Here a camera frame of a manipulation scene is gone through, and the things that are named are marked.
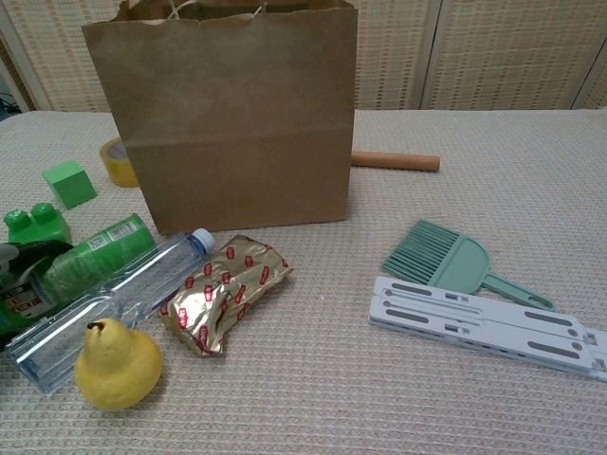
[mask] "yellow tape roll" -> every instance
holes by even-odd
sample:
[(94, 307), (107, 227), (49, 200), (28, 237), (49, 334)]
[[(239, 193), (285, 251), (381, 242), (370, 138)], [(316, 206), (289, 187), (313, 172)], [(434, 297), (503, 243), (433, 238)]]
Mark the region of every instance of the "yellow tape roll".
[(131, 161), (129, 161), (124, 144), (119, 137), (103, 144), (100, 155), (105, 169), (115, 185), (123, 188), (139, 186)]

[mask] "green toy block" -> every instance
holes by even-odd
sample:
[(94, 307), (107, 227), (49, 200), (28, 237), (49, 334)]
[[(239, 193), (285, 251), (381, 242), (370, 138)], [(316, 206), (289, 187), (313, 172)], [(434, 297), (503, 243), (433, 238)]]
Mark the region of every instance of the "green toy block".
[(64, 161), (59, 166), (42, 173), (49, 187), (67, 209), (93, 199), (97, 193), (83, 167), (74, 160)]
[(9, 227), (10, 243), (26, 244), (42, 240), (71, 243), (64, 216), (47, 202), (32, 207), (31, 216), (23, 210), (10, 211), (4, 217), (4, 222)]

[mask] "wooden stick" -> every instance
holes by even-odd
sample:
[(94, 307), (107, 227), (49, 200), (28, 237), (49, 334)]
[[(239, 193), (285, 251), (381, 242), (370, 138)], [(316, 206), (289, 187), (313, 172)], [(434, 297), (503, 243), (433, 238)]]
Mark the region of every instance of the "wooden stick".
[(411, 171), (438, 171), (440, 156), (387, 154), (384, 152), (352, 151), (352, 166), (366, 168), (406, 169)]

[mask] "foil wrapper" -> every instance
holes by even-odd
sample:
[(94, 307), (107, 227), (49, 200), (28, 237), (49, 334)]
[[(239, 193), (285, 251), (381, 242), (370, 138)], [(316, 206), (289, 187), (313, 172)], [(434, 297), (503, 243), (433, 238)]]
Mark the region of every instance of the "foil wrapper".
[(292, 270), (272, 246), (236, 235), (160, 306), (160, 318), (198, 355), (219, 354), (224, 334)]

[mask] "green brush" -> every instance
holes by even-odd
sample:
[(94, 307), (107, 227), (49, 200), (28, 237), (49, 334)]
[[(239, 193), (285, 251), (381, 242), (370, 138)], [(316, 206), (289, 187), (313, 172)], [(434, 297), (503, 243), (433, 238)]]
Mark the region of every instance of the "green brush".
[(524, 306), (555, 311), (549, 298), (494, 274), (491, 257), (468, 235), (419, 220), (381, 267), (408, 282), (473, 294), (486, 287)]

